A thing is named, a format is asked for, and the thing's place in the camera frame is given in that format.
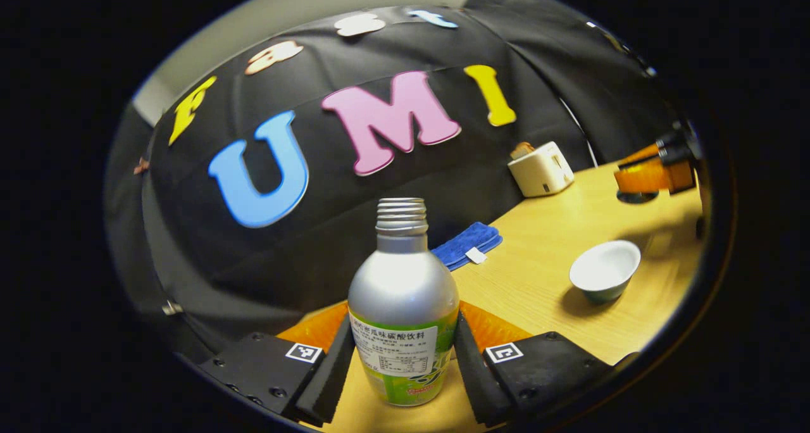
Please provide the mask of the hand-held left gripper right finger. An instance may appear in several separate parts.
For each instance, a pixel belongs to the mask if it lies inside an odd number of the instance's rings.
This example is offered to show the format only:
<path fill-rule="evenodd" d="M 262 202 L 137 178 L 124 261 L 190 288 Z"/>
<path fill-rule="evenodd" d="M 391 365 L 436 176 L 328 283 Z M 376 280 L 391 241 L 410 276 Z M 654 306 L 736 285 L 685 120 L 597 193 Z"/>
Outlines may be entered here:
<path fill-rule="evenodd" d="M 559 332 L 530 334 L 461 301 L 454 351 L 475 421 L 546 422 L 627 365 L 610 365 Z"/>

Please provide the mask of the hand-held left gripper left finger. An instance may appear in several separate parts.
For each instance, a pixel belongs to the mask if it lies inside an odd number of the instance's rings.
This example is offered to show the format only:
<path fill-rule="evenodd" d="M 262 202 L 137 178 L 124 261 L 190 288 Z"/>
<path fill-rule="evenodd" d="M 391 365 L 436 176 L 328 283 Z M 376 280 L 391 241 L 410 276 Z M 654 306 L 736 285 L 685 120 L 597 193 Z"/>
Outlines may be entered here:
<path fill-rule="evenodd" d="M 249 333 L 196 368 L 262 415 L 321 427 L 335 418 L 354 350 L 341 301 L 276 335 Z"/>

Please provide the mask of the teal teacup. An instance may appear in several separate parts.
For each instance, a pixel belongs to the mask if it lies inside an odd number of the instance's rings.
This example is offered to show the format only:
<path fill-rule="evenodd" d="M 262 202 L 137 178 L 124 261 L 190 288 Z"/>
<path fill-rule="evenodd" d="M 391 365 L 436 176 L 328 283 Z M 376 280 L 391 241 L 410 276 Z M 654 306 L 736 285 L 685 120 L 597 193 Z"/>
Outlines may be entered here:
<path fill-rule="evenodd" d="M 630 241 L 616 240 L 593 246 L 570 266 L 570 282 L 595 305 L 615 301 L 640 265 L 640 249 Z"/>

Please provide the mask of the silver green water bottle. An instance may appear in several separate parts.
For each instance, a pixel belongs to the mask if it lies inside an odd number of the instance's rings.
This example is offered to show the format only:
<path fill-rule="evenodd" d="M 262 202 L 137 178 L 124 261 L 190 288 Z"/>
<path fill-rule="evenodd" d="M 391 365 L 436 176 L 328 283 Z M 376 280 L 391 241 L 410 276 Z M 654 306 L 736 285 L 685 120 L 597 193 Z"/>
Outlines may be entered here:
<path fill-rule="evenodd" d="M 458 324 L 458 288 L 429 251 L 422 199 L 380 199 L 375 229 L 376 250 L 348 292 L 352 336 L 382 401 L 423 405 L 443 388 Z"/>

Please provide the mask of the white toaster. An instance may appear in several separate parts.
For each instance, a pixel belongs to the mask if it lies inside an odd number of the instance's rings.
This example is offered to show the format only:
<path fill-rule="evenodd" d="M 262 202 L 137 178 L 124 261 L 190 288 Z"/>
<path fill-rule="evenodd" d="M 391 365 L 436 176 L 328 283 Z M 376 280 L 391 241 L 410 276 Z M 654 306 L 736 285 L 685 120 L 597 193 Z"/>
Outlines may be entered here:
<path fill-rule="evenodd" d="M 552 196 L 575 181 L 575 174 L 553 141 L 535 147 L 517 161 L 511 160 L 507 167 L 526 198 Z"/>

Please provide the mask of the black backdrop cloth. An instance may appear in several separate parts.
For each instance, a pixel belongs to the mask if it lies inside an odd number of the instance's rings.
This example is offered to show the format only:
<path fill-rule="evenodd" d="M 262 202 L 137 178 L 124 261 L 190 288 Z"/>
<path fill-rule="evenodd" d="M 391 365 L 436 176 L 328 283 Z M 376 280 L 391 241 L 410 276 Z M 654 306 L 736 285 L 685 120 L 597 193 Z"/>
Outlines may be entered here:
<path fill-rule="evenodd" d="M 233 52 L 158 120 L 128 104 L 109 247 L 142 319 L 206 360 L 346 298 L 382 197 L 423 198 L 434 248 L 523 200 L 519 142 L 588 170 L 679 119 L 637 53 L 558 0 L 356 9 Z"/>

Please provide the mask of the blue folded towel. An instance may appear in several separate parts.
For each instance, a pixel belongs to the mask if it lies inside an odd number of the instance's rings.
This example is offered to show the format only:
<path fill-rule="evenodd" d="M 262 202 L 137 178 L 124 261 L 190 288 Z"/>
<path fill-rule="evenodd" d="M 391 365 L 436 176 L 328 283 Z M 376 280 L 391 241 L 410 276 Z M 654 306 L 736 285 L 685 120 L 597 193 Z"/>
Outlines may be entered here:
<path fill-rule="evenodd" d="M 453 272 L 468 263 L 477 265 L 483 262 L 486 253 L 502 242 L 503 236 L 495 227 L 475 222 L 457 236 L 431 249 L 431 252 Z"/>

